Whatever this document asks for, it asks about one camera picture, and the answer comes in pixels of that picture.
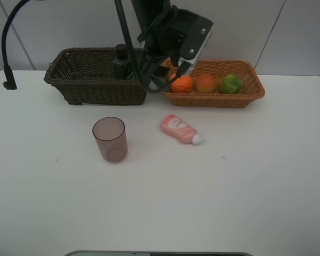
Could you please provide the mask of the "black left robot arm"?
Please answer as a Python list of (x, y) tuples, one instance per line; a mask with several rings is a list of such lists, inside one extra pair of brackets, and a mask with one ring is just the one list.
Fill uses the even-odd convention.
[(179, 68), (175, 78), (191, 71), (213, 23), (170, 1), (132, 1), (132, 5), (141, 29), (137, 40), (144, 44), (144, 56), (135, 67), (136, 76), (148, 92), (159, 93), (171, 82), (162, 62), (170, 59)]

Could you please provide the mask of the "grey robot base edge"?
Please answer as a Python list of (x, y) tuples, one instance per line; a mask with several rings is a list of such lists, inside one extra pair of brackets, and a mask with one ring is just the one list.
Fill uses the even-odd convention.
[(209, 256), (251, 256), (249, 253), (245, 252), (128, 252), (128, 251), (73, 251), (67, 253), (66, 256), (74, 255), (147, 255), (147, 256), (161, 256), (161, 255), (209, 255)]

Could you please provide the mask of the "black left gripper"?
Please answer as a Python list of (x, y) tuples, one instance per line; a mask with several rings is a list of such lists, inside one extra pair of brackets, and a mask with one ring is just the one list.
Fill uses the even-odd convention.
[(138, 41), (145, 44), (149, 65), (142, 68), (142, 73), (150, 78), (150, 90), (168, 87), (170, 69), (161, 64), (169, 58), (178, 68), (180, 48), (197, 16), (200, 15), (176, 6), (138, 7)]

